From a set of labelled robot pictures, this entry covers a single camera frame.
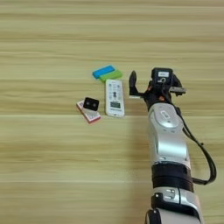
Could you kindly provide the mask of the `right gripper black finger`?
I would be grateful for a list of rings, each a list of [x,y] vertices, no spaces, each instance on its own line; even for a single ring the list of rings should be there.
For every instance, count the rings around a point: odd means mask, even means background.
[[[171,87],[170,92],[175,95],[182,95],[186,93],[186,89],[184,87]]]
[[[132,71],[129,76],[129,95],[131,97],[143,98],[144,94],[140,93],[137,90],[136,83],[137,83],[137,73],[135,71]]]

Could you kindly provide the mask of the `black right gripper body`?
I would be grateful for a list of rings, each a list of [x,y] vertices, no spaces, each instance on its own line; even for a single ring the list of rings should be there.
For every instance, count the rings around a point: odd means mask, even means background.
[[[147,105],[147,109],[150,109],[157,103],[172,104],[170,88],[182,87],[180,80],[174,73],[170,74],[169,77],[165,79],[165,82],[159,82],[159,80],[161,80],[161,77],[154,73],[151,76],[147,90],[143,93],[143,99]]]

